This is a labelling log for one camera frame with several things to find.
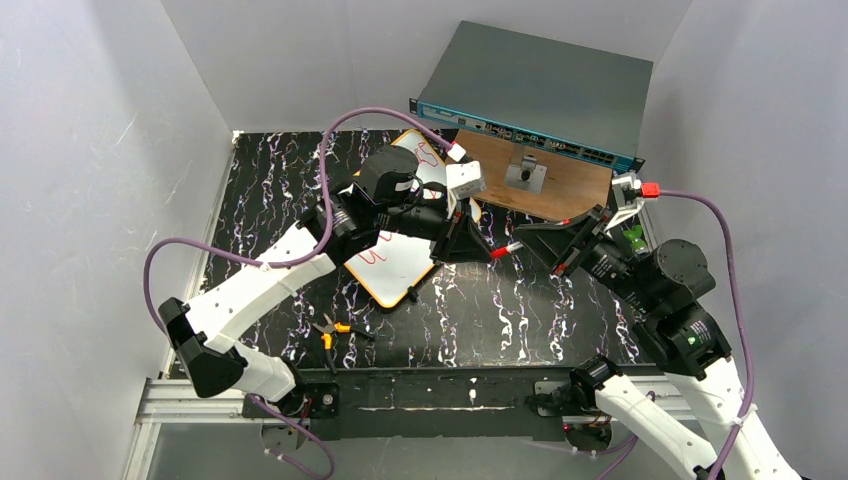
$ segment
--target wire cutter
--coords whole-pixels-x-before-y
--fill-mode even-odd
[[[360,328],[352,327],[350,325],[342,325],[340,322],[333,323],[333,320],[326,313],[324,314],[324,320],[327,321],[326,324],[319,325],[317,323],[313,323],[312,326],[315,327],[315,330],[321,332],[321,340],[324,341],[324,355],[327,357],[327,366],[335,375],[337,370],[336,365],[333,363],[333,334],[354,333],[371,341],[374,341],[374,335]]]

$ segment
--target orange-edged board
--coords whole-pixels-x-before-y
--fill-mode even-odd
[[[403,147],[418,158],[418,177],[424,183],[445,183],[445,162],[417,130],[407,130],[392,145]],[[426,190],[427,198],[440,193]],[[471,213],[480,221],[480,206],[471,200]],[[392,308],[433,268],[430,241],[391,232],[380,232],[377,245],[351,258],[345,267],[383,308]]]

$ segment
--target gray floor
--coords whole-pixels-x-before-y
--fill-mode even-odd
[[[263,454],[258,425],[163,425],[149,479],[308,478]],[[629,433],[616,430],[613,444]],[[334,480],[594,479],[613,460],[591,459],[528,445],[520,438],[376,438],[330,442]],[[319,473],[327,460],[314,444],[295,458]],[[671,469],[637,444],[608,479],[673,479]]]

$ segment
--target white wall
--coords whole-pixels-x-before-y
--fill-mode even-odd
[[[714,199],[736,242],[772,437],[811,478],[844,478],[848,408],[848,4],[695,0],[655,68],[645,177]],[[664,238],[704,248],[719,286],[704,305],[733,339],[723,247],[708,211],[661,199]]]
[[[158,1],[2,7],[2,477],[112,480],[166,351],[145,249],[203,234],[231,135]],[[195,266],[176,250],[159,299]]]
[[[163,0],[233,130],[323,130],[408,110],[460,20],[657,61],[690,0]],[[398,127],[378,116],[349,127]]]

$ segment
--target marble tabletop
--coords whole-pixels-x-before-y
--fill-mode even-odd
[[[401,131],[345,131],[327,156],[331,183]],[[442,131],[446,138],[454,131]],[[248,134],[239,138],[213,244],[256,257],[295,222],[319,192],[318,132]],[[539,219],[482,204],[480,227],[494,246],[511,239],[516,225]],[[240,265],[210,258],[202,288],[237,272]],[[338,368],[574,366],[596,353],[619,363],[642,363],[628,325],[634,312],[582,271],[551,277],[520,250],[491,264],[444,265],[423,280],[420,299],[385,311],[344,268],[322,277],[279,304],[244,337],[270,355],[300,368],[324,368],[320,334],[310,322],[327,313],[376,335],[369,342],[338,337]]]

